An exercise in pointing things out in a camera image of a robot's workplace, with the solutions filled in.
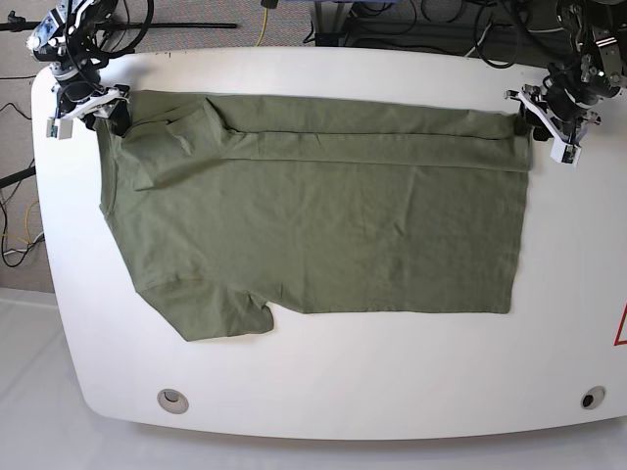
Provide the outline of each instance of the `yellow cable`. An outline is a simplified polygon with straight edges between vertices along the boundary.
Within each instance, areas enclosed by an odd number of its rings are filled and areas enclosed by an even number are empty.
[[[257,41],[257,44],[255,44],[255,47],[259,47],[259,45],[264,40],[266,26],[267,26],[267,8],[265,8],[265,13],[264,13],[264,27],[262,28],[262,34],[259,36],[259,40]]]
[[[26,217],[24,217],[24,227],[26,228],[26,239],[28,240],[27,243],[30,245],[31,240],[30,240],[30,231],[28,230],[28,216],[30,215],[30,211],[32,210],[32,208],[35,207],[35,205],[39,204],[39,201],[35,201],[34,203],[32,203],[30,205],[30,207],[28,208],[28,211],[26,211]]]
[[[30,245],[30,243],[25,240],[24,238],[20,237],[19,235],[14,235],[13,233],[5,233],[4,235],[1,235],[0,238],[17,238],[18,240],[20,240],[23,243],[26,243],[27,245]]]

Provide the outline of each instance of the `metal stand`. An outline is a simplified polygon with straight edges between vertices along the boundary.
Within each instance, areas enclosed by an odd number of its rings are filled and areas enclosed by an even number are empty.
[[[312,2],[310,15],[316,46],[337,47],[346,42],[344,23],[353,2]]]
[[[21,32],[35,29],[40,22],[27,22],[23,17],[17,17],[16,12],[9,13],[7,23],[0,23],[0,31]],[[98,29],[105,32],[117,32],[128,29],[140,29],[141,23],[107,22],[98,24]],[[237,23],[152,23],[149,29],[234,29]]]

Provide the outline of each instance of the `wire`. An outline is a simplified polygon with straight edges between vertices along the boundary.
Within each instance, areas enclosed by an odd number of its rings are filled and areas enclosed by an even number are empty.
[[[26,245],[26,251],[24,253],[22,253],[22,257],[20,258],[20,260],[16,263],[9,263],[9,261],[6,259],[5,256],[5,252],[8,252],[10,250],[7,250],[6,246],[7,246],[7,239],[9,238],[10,234],[8,233],[8,229],[9,229],[9,217],[7,216],[7,211],[4,209],[4,205],[0,204],[0,210],[2,210],[2,214],[4,215],[4,227],[2,229],[2,237],[0,237],[0,255],[2,256],[2,262],[5,263],[5,265],[7,267],[18,267],[20,264],[22,264],[26,258],[26,255],[28,255],[28,253],[30,253],[30,251],[39,243],[41,243],[44,240],[44,237],[42,236],[39,240],[36,241],[36,243],[31,243],[31,244],[27,244]]]
[[[36,78],[37,75],[29,75],[29,76],[0,76],[0,80],[30,80],[31,78]]]
[[[267,8],[264,8],[264,10],[265,10],[265,12],[264,12],[264,27],[262,27],[262,33],[260,34],[259,39],[257,40],[257,44],[255,44],[255,47],[259,47],[259,45],[264,40],[264,36],[265,36],[265,27],[267,26]]]
[[[15,238],[17,240],[20,240],[22,243],[30,245],[30,242],[28,242],[28,240],[22,238],[20,235],[14,235],[13,233],[3,233],[2,238]]]
[[[155,15],[155,1],[154,0],[146,0],[146,18],[144,19],[144,23],[142,23],[139,32],[135,36],[135,38],[130,41],[130,43],[118,50],[118,52],[105,52],[98,50],[101,57],[106,59],[118,59],[121,56],[125,56],[126,54],[131,54],[135,51],[135,47],[142,41],[142,39],[146,36],[148,29],[150,29],[150,25],[153,22],[153,17]]]
[[[360,3],[360,6],[369,12],[376,13],[376,15],[372,15],[374,17],[381,15],[381,13],[391,9],[394,6],[394,3],[384,3],[381,8],[370,8],[365,3]]]
[[[24,228],[26,229],[26,239],[28,240],[29,244],[30,244],[30,230],[28,230],[28,216],[30,215],[30,211],[32,211],[32,208],[34,208],[37,204],[39,204],[39,201],[35,201],[34,203],[32,203],[28,207],[28,210],[26,211],[26,216],[24,217]]]
[[[548,34],[551,32],[562,32],[565,29],[563,27],[554,27],[553,29],[529,29],[532,34]]]
[[[488,33],[490,32],[490,29],[492,29],[492,26],[494,24],[492,23],[492,20],[488,21],[488,25],[486,26],[486,28],[483,30],[483,34],[481,34],[481,37],[479,38],[479,42],[477,43],[477,45],[479,46],[483,46],[484,41],[486,40],[486,38],[488,37]],[[472,49],[470,49],[468,52],[466,52],[464,54],[464,57],[470,57],[472,55],[472,53],[474,51],[476,51],[477,48],[476,47],[472,47]]]
[[[398,49],[429,49],[429,50],[432,50],[432,51],[439,52],[440,54],[447,54],[449,56],[458,56],[458,55],[462,54],[462,53],[459,53],[459,52],[449,51],[447,49],[443,49],[443,48],[438,47],[438,46],[429,46],[427,44],[397,44],[397,43],[395,43],[393,41],[388,41],[388,40],[385,40],[385,39],[378,39],[376,37],[364,37],[364,38],[358,39],[353,44],[353,47],[355,47],[355,44],[359,44],[360,42],[363,42],[363,41],[380,42],[381,44],[386,44],[388,46],[396,47]]]
[[[37,235],[34,238],[34,240],[32,241],[31,246],[34,246],[34,245],[37,245],[38,243],[43,242],[42,238],[43,238],[43,232],[39,232],[39,235]],[[27,253],[28,250],[29,250],[29,247],[26,247],[26,248],[12,248],[11,250],[9,250],[7,252],[4,252],[4,255],[8,256],[8,255],[14,255],[14,254],[17,254],[17,253]]]
[[[21,111],[15,103],[7,103],[6,105],[4,105],[2,108],[0,108],[0,113],[2,113],[4,110],[6,110],[7,108],[13,108],[14,110],[16,110],[18,112],[18,114],[20,116],[22,116],[24,119],[26,120],[32,120],[32,117],[27,116],[26,114],[24,114],[23,111]]]
[[[433,23],[433,21],[429,18],[429,16],[427,15],[427,9],[426,9],[426,2],[427,0],[420,0],[420,13],[422,14],[422,16],[430,23]],[[449,19],[446,20],[442,23],[453,23],[456,22],[457,20],[459,20],[459,17],[461,17],[461,15],[463,15],[463,11],[465,10],[465,6],[466,3],[464,0],[459,0],[459,8],[458,11]]]
[[[516,0],[509,0],[509,8],[506,8],[504,0],[497,0],[497,2],[499,2],[499,4],[505,9],[507,14],[509,15],[509,18],[516,28],[516,32],[520,35],[520,38],[522,36],[526,37],[529,42],[531,42],[531,44],[536,46],[536,49],[543,52],[547,57],[563,62],[563,57],[561,56],[561,54],[553,51],[544,43],[540,42],[540,40],[536,36],[534,36],[531,31],[529,31],[529,29],[527,29],[527,26],[525,26],[525,24],[522,22],[522,20],[520,19],[520,15],[518,15],[518,11],[516,10]]]
[[[28,168],[30,168],[31,166],[33,166],[35,163],[35,159],[32,159],[30,161],[30,164],[28,164]],[[9,202],[13,199],[13,197],[16,195],[16,193],[18,192],[18,189],[20,189],[20,186],[22,185],[22,181],[18,181],[18,185],[13,188],[13,191],[11,192],[11,194],[9,195],[9,197],[7,199],[4,200],[4,203],[2,203],[2,201],[0,201],[0,204],[4,204],[5,206],[9,204]]]
[[[379,15],[381,15],[383,12],[387,12],[389,9],[391,9],[394,6],[394,3],[384,3],[383,7],[381,7],[380,9],[375,9],[375,8],[370,8],[368,7],[365,3],[358,3],[358,5],[365,10],[365,12],[363,12],[367,17],[378,17]]]
[[[413,0],[409,0],[409,1],[410,1],[411,7],[413,8],[413,21],[411,22],[410,27],[402,31],[397,31],[397,32],[377,31],[375,29],[370,29],[369,27],[365,27],[362,24],[360,24],[360,28],[368,32],[373,32],[375,34],[384,34],[387,36],[400,36],[401,34],[407,34],[418,24],[418,10],[417,8],[415,8],[415,4],[413,3]]]
[[[126,10],[126,25],[130,25],[130,11],[128,10],[128,3],[126,3],[126,0],[122,0],[122,2],[124,3],[124,9]],[[118,40],[116,45],[111,48],[111,52],[114,52],[116,49],[118,49],[121,42],[124,40],[124,37],[126,36],[126,32],[127,29],[121,32],[120,39]]]
[[[499,5],[501,5],[501,7],[503,7],[507,11],[507,13],[511,15],[511,13],[507,10],[506,6],[503,4],[503,0],[497,0],[497,1],[499,2]],[[485,62],[488,66],[494,69],[509,69],[516,63],[516,60],[518,59],[518,54],[520,53],[520,45],[521,45],[520,30],[518,28],[516,29],[516,49],[511,59],[509,59],[509,61],[505,62],[504,64],[497,64],[489,60],[483,54],[483,45],[479,44],[479,39],[477,39],[477,32],[478,32],[477,29],[479,28],[479,19],[481,18],[481,14],[484,12],[486,7],[488,6],[488,3],[489,3],[489,0],[486,0],[483,3],[483,5],[479,7],[479,10],[477,11],[477,15],[474,17],[474,23],[472,25],[472,41],[474,42],[474,49],[479,55],[479,57],[481,58],[481,60]]]
[[[309,44],[310,42],[314,42],[315,41],[315,37],[314,37],[314,22],[312,22],[312,29],[310,30],[310,33],[305,36],[305,39],[303,39],[303,44]]]

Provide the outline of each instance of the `black cable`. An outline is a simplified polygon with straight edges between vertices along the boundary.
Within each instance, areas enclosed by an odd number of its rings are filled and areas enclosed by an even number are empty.
[[[564,57],[561,54],[547,47],[547,45],[541,42],[536,36],[534,36],[529,31],[527,26],[524,24],[524,22],[520,18],[520,15],[518,14],[518,10],[516,9],[516,0],[509,0],[509,8],[506,8],[505,4],[503,3],[503,0],[497,0],[497,1],[506,10],[507,14],[509,15],[509,18],[511,19],[511,22],[516,28],[516,31],[518,31],[518,33],[521,36],[524,36],[529,42],[531,42],[531,44],[536,46],[536,48],[539,49],[541,52],[543,52],[546,56],[552,59],[555,59],[557,61],[561,61],[561,62],[564,61]]]
[[[427,0],[420,0],[420,13],[422,14],[422,16],[430,23],[433,23],[432,20],[429,18],[429,16],[427,15],[427,9],[426,9],[426,2]],[[459,0],[459,8],[458,11],[449,19],[444,21],[443,23],[453,23],[456,22],[457,20],[459,20],[459,18],[461,17],[461,15],[463,15],[463,12],[465,10],[465,1],[464,0]]]
[[[375,34],[384,34],[387,36],[400,36],[401,34],[407,34],[418,24],[418,9],[415,8],[415,4],[413,3],[413,0],[409,0],[409,1],[411,4],[411,7],[413,8],[413,21],[411,22],[410,27],[408,27],[407,29],[404,29],[403,31],[397,31],[397,32],[377,31],[374,29],[370,29],[369,27],[365,27],[362,24],[360,24],[360,28],[368,32],[372,32]]]
[[[497,0],[497,1],[504,9],[506,9],[506,6],[503,4],[502,0]],[[483,44],[479,44],[479,38],[477,37],[478,28],[479,28],[479,20],[481,18],[481,14],[484,12],[486,7],[488,6],[488,3],[489,3],[489,0],[486,0],[484,4],[481,5],[481,7],[479,7],[479,10],[477,11],[477,15],[474,17],[474,23],[472,25],[472,41],[474,44],[475,52],[481,58],[481,60],[485,62],[488,66],[494,69],[509,69],[516,63],[516,60],[518,59],[518,54],[520,53],[520,46],[521,46],[520,31],[518,29],[516,30],[516,49],[514,51],[512,58],[509,59],[509,61],[507,61],[504,64],[497,64],[497,63],[490,61],[483,53],[483,46],[485,45],[486,41],[484,41]]]
[[[387,12],[388,10],[390,10],[394,6],[394,3],[384,3],[383,7],[378,10],[368,7],[365,3],[358,3],[358,5],[360,6],[360,8],[362,8],[364,15],[370,18],[374,18],[378,17],[383,12]]]
[[[126,2],[126,0],[122,0],[122,2],[124,3],[124,9],[126,10],[126,25],[130,25],[130,11],[128,10],[128,3]],[[111,52],[114,52],[116,49],[118,49],[121,42],[124,40],[124,37],[126,36],[127,31],[128,29],[125,29],[124,31],[121,32],[120,40],[116,43],[114,47],[111,48]]]
[[[303,44],[309,44],[310,42],[314,42],[315,38],[314,38],[314,22],[312,22],[312,29],[310,30],[310,33],[305,36],[305,39],[303,39]]]
[[[35,163],[35,159],[32,159],[30,161],[30,163],[28,164],[28,168],[32,167]],[[16,195],[16,193],[18,192],[18,189],[20,189],[20,186],[22,185],[22,181],[19,181],[17,186],[15,188],[13,188],[13,191],[11,191],[11,194],[9,195],[9,197],[7,199],[5,199],[4,201],[0,200],[0,204],[4,204],[5,206],[8,205],[11,200],[13,199],[13,197]]]
[[[370,8],[365,3],[360,3],[360,7],[362,7],[365,10],[368,10],[369,12],[376,14],[376,15],[371,15],[372,17],[378,17],[383,12],[386,12],[387,10],[391,9],[393,6],[394,6],[394,3],[384,3],[383,7],[381,8]]]
[[[0,80],[30,80],[31,78],[35,78],[37,75],[29,75],[29,76],[0,76]]]
[[[364,37],[364,38],[358,39],[353,44],[353,47],[355,47],[355,44],[359,44],[360,42],[363,42],[363,41],[380,42],[381,44],[386,44],[388,46],[397,47],[399,49],[430,49],[432,51],[436,51],[436,52],[439,52],[441,54],[447,54],[449,56],[459,56],[459,55],[461,55],[461,52],[449,51],[447,49],[443,49],[443,48],[438,47],[438,46],[429,46],[427,44],[397,44],[394,41],[388,41],[386,39],[378,39],[378,38],[375,38],[375,37]]]
[[[70,61],[72,62],[72,65],[76,68],[76,71],[78,72],[80,77],[87,84],[89,84],[89,86],[91,86],[91,88],[95,92],[100,93],[102,95],[103,92],[104,92],[104,88],[101,85],[99,85],[98,83],[94,83],[92,80],[89,79],[89,77],[82,70],[82,68],[78,66],[78,62],[74,59],[74,56],[72,55],[72,47],[71,47],[71,44],[70,44],[70,21],[73,19],[72,0],[68,0],[66,2],[66,11],[68,12],[68,15],[66,17],[66,27],[65,27],[65,30],[63,32],[63,36],[64,36],[64,38],[66,40],[66,54],[68,54],[68,57],[70,58]]]
[[[32,120],[32,117],[29,117],[27,115],[25,115],[16,105],[15,103],[7,103],[6,105],[4,105],[2,108],[0,108],[0,113],[2,113],[4,110],[6,110],[7,108],[13,108],[14,110],[16,110],[18,112],[18,114],[20,116],[22,116],[24,119],[26,120]]]
[[[2,229],[3,236],[2,236],[2,243],[0,244],[0,249],[1,249],[0,252],[2,253],[0,255],[2,255],[2,262],[4,262],[7,267],[15,268],[24,262],[24,260],[26,259],[26,255],[28,255],[34,247],[36,247],[38,244],[44,241],[45,236],[42,236],[35,243],[28,244],[28,246],[26,247],[26,251],[22,253],[22,257],[20,258],[18,262],[9,263],[5,255],[5,252],[9,251],[7,247],[7,238],[8,238],[7,234],[9,233],[9,217],[7,216],[7,211],[4,209],[4,205],[0,204],[0,210],[2,210],[2,214],[4,215],[4,228]]]
[[[105,52],[100,49],[97,52],[103,54],[103,56],[107,59],[117,59],[121,56],[125,56],[126,54],[131,54],[135,52],[135,47],[137,47],[137,45],[142,41],[144,36],[146,36],[146,33],[150,28],[150,24],[153,22],[153,16],[155,15],[155,1],[146,0],[146,3],[146,18],[144,20],[144,23],[141,25],[137,36],[135,36],[135,38],[130,41],[130,43],[126,47],[120,49],[118,52]]]

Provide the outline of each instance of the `shirt sleeve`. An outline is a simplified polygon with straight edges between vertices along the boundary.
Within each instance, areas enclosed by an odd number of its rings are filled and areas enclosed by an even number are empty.
[[[274,320],[265,301],[204,279],[176,279],[138,294],[185,341],[266,333]]]

